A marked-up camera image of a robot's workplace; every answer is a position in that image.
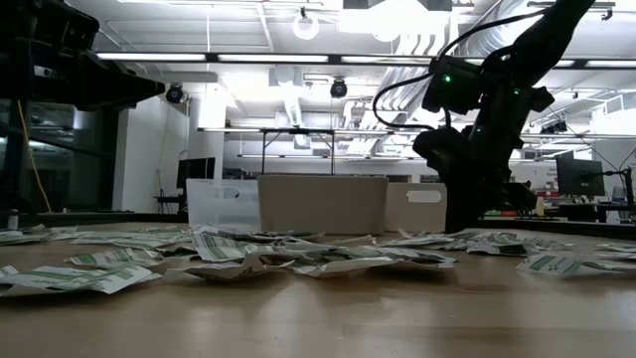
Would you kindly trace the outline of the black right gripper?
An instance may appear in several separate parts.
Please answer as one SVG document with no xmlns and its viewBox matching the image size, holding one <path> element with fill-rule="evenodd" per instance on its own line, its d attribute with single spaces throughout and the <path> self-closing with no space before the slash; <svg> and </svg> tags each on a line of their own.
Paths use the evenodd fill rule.
<svg viewBox="0 0 636 358">
<path fill-rule="evenodd" d="M 526 115 L 480 111 L 471 125 L 458 130 L 446 124 L 450 136 L 450 165 L 445 232 L 463 231 L 488 209 L 532 209 L 537 196 L 511 180 L 509 160 L 523 145 L 520 138 Z"/>
</svg>

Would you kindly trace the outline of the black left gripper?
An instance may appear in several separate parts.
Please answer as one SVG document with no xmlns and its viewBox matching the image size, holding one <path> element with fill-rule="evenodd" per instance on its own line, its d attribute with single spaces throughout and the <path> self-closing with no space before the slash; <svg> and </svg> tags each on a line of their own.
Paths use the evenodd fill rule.
<svg viewBox="0 0 636 358">
<path fill-rule="evenodd" d="M 88 52 L 0 51 L 0 98 L 73 104 L 80 110 L 128 107 L 162 94 L 165 84 Z"/>
</svg>

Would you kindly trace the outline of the BZK antiseptic towelette packet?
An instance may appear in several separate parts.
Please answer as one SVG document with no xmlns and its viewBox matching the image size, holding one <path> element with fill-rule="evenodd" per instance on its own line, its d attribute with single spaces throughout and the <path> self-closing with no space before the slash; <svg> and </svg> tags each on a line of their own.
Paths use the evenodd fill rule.
<svg viewBox="0 0 636 358">
<path fill-rule="evenodd" d="M 339 247 L 321 252 L 308 252 L 302 257 L 309 261 L 343 261 L 354 259 L 371 259 L 387 257 L 392 260 L 412 261 L 420 264 L 450 264 L 456 259 L 436 253 L 423 252 L 413 249 L 384 248 L 384 247 Z"/>
</svg>

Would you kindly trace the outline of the white plastic bin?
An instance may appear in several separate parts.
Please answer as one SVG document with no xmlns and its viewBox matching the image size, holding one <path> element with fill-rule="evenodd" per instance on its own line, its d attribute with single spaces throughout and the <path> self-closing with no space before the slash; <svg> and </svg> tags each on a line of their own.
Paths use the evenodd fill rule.
<svg viewBox="0 0 636 358">
<path fill-rule="evenodd" d="M 390 183 L 386 230 L 443 232 L 446 207 L 447 190 L 442 183 Z"/>
</svg>

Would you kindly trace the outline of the black computer monitor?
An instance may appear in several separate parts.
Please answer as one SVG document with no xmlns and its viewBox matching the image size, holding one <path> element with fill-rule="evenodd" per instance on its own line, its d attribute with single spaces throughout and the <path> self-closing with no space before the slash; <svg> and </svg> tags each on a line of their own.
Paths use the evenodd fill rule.
<svg viewBox="0 0 636 358">
<path fill-rule="evenodd" d="M 604 173 L 600 161 L 558 157 L 556 173 L 558 189 L 563 195 L 605 195 Z"/>
<path fill-rule="evenodd" d="M 178 163 L 177 189 L 185 189 L 188 179 L 213 179 L 216 159 L 214 157 L 184 159 Z"/>
</svg>

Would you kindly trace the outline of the light grey plastic bin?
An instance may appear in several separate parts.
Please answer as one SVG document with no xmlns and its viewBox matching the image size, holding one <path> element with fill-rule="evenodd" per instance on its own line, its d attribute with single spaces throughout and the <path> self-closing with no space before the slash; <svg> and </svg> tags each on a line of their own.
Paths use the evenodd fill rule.
<svg viewBox="0 0 636 358">
<path fill-rule="evenodd" d="M 260 226 L 272 232 L 380 235 L 388 188 L 383 177 L 261 175 Z"/>
</svg>

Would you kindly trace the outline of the clear plastic bin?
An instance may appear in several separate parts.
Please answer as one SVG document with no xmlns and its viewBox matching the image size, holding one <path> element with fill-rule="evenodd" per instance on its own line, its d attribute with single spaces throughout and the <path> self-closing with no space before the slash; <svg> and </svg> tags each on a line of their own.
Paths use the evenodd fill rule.
<svg viewBox="0 0 636 358">
<path fill-rule="evenodd" d="M 198 228 L 259 230 L 259 205 L 255 180 L 188 179 L 189 225 Z"/>
</svg>

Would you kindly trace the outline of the long overhead light bar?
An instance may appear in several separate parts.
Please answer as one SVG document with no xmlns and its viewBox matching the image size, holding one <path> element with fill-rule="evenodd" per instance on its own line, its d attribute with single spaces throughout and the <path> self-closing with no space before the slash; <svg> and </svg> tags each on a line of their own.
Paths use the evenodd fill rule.
<svg viewBox="0 0 636 358">
<path fill-rule="evenodd" d="M 166 64 L 294 64 L 326 66 L 376 66 L 376 67 L 428 67 L 432 56 L 396 55 L 315 55 L 315 54 L 275 54 L 275 53 L 143 53 L 116 52 L 98 53 L 101 60 L 131 63 Z M 577 71 L 627 71 L 636 70 L 634 59 L 562 59 L 557 62 L 558 70 Z"/>
</svg>

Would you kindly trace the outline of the black metal rig frame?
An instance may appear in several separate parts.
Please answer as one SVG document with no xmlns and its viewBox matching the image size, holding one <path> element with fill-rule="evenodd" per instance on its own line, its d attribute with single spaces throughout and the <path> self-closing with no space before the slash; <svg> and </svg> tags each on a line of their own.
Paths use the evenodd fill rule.
<svg viewBox="0 0 636 358">
<path fill-rule="evenodd" d="M 323 141 L 327 144 L 328 148 L 330 149 L 330 156 L 329 156 L 329 158 L 330 158 L 330 175 L 331 176 L 335 176 L 336 175 L 336 166 L 335 166 L 336 133 L 335 133 L 334 129 L 289 127 L 289 128 L 261 128 L 261 129 L 258 129 L 257 131 L 262 134 L 262 145 L 261 145 L 261 156 L 260 156 L 261 157 L 261 174 L 265 173 L 266 147 L 269 145 L 270 142 L 275 141 L 275 139 L 277 138 L 277 136 L 279 134 L 286 133 L 286 134 L 290 134 L 290 135 L 316 134 L 320 138 L 322 138 Z M 270 142 L 267 142 L 266 141 L 266 136 L 269 133 L 275 133 L 276 137 L 274 139 L 272 139 Z M 331 137 L 331 141 L 330 142 L 326 141 L 322 137 L 323 135 L 329 135 Z"/>
</svg>

